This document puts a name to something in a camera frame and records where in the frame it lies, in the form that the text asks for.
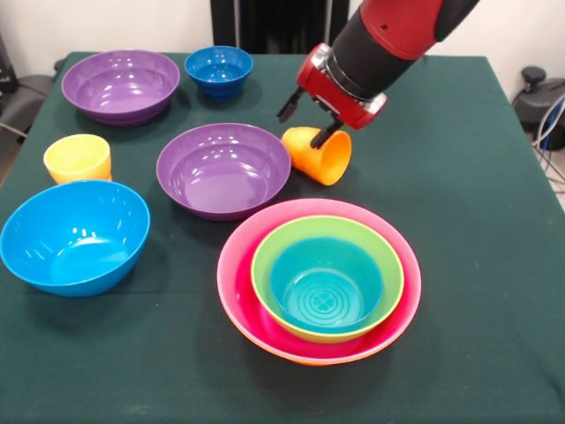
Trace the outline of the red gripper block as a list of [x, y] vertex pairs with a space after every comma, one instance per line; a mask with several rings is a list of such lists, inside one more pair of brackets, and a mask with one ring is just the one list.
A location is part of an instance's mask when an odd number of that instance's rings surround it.
[[313, 137], [310, 147], [314, 149], [322, 148], [343, 123], [353, 130], [367, 126], [380, 114], [387, 102], [383, 93], [369, 100], [359, 100], [349, 94], [330, 76], [328, 62], [331, 53], [331, 48], [322, 42], [308, 54], [298, 71], [297, 89], [276, 114], [280, 123], [287, 122], [296, 111], [304, 91], [332, 112], [336, 119]]

